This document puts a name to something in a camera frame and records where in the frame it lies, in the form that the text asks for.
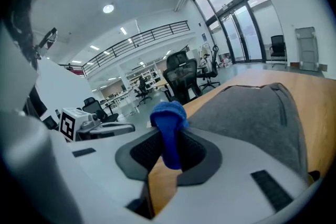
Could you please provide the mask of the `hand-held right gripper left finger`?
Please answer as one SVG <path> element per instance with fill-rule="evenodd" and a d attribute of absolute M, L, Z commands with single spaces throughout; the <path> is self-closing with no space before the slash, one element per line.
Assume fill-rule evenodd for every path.
<path fill-rule="evenodd" d="M 0 112 L 0 224 L 157 224 L 100 186 L 60 132 Z"/>

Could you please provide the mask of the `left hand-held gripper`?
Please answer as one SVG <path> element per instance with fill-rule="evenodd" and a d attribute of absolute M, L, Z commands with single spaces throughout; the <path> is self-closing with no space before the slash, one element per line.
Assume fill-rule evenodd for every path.
<path fill-rule="evenodd" d="M 102 123 L 95 113 L 77 108 L 62 108 L 59 132 L 68 142 L 90 140 L 91 136 L 118 136 L 135 131 L 130 123 Z"/>

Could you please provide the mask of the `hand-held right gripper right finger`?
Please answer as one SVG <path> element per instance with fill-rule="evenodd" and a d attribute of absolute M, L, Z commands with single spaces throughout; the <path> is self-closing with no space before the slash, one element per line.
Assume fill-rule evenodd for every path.
<path fill-rule="evenodd" d="M 204 159 L 177 178 L 176 194 L 158 224 L 287 224 L 321 185 L 312 184 L 260 148 L 234 138 L 184 128 L 204 146 Z"/>

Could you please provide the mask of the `blue cloth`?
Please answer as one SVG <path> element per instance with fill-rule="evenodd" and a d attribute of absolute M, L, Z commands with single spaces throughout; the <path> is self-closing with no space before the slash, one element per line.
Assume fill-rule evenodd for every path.
<path fill-rule="evenodd" d="M 178 101 L 160 102 L 150 114 L 152 126 L 157 127 L 163 139 L 162 158 L 169 169 L 181 169 L 177 151 L 177 135 L 181 128 L 189 127 L 187 114 Z"/>

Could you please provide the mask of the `grey backpack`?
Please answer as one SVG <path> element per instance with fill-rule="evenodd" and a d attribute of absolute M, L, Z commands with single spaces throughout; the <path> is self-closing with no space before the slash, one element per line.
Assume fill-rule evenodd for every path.
<path fill-rule="evenodd" d="M 230 86 L 188 118 L 189 126 L 251 143 L 291 168 L 309 183 L 307 148 L 296 103 L 281 83 Z"/>

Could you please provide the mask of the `round wooden table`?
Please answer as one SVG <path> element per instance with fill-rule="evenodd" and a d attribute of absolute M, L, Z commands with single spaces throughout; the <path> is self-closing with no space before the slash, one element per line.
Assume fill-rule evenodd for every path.
<path fill-rule="evenodd" d="M 161 91 L 166 91 L 169 90 L 169 83 L 165 79 L 161 79 L 160 81 L 156 82 L 153 87 Z"/>

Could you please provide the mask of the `black mesh office chair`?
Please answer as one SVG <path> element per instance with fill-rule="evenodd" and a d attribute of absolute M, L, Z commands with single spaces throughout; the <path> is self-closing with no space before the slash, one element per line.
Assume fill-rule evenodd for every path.
<path fill-rule="evenodd" d="M 166 67 L 163 76 L 173 91 L 173 101 L 185 105 L 202 95 L 197 84 L 197 61 L 194 58 L 188 59 L 186 51 L 169 55 Z"/>

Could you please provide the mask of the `black balcony railing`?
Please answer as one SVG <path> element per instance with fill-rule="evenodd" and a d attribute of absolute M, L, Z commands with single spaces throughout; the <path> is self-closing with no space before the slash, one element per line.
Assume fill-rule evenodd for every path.
<path fill-rule="evenodd" d="M 190 27 L 188 22 L 184 20 L 156 27 L 122 40 L 86 62 L 85 65 L 82 66 L 83 76 L 86 77 L 107 63 L 115 59 L 119 59 L 126 53 L 141 48 L 144 45 L 166 37 L 176 36 L 177 34 L 184 33 L 189 30 Z"/>

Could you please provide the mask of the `white office chair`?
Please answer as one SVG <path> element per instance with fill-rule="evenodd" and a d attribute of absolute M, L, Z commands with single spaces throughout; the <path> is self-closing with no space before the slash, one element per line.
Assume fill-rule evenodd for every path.
<path fill-rule="evenodd" d="M 212 51 L 208 43 L 199 47 L 200 67 L 204 73 L 212 71 Z"/>

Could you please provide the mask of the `black high-back office chair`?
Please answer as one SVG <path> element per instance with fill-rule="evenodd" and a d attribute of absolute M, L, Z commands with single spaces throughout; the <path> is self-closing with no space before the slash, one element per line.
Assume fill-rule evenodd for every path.
<path fill-rule="evenodd" d="M 219 81 L 211 81 L 211 78 L 216 78 L 218 76 L 218 70 L 217 70 L 217 57 L 218 53 L 218 46 L 214 45 L 213 46 L 213 56 L 211 60 L 211 70 L 206 71 L 206 67 L 198 67 L 198 70 L 201 72 L 196 75 L 197 78 L 202 78 L 203 80 L 206 80 L 206 83 L 200 85 L 200 89 L 203 91 L 208 87 L 216 88 L 215 85 L 217 84 L 218 86 L 220 85 Z"/>

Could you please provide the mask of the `black visitor chair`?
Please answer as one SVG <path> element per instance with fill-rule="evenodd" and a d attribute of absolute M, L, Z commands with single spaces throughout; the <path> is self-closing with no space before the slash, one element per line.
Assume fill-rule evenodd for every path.
<path fill-rule="evenodd" d="M 283 57 L 285 63 L 287 63 L 287 51 L 283 35 L 271 36 L 270 51 L 270 60 L 272 67 L 275 65 L 273 61 L 274 57 Z"/>

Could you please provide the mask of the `black framed glass doors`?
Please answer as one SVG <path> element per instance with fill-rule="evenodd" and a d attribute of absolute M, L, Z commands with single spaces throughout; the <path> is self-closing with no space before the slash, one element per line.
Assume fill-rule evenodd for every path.
<path fill-rule="evenodd" d="M 219 48 L 232 63 L 271 63 L 271 36 L 283 35 L 271 0 L 194 0 Z M 274 57 L 275 64 L 287 64 Z"/>

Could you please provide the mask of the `grey folded table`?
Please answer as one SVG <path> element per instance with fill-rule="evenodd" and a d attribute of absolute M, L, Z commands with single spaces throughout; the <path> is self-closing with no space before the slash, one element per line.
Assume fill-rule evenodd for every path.
<path fill-rule="evenodd" d="M 299 68 L 306 71 L 318 71 L 319 55 L 315 28 L 296 28 L 295 33 L 299 50 Z"/>

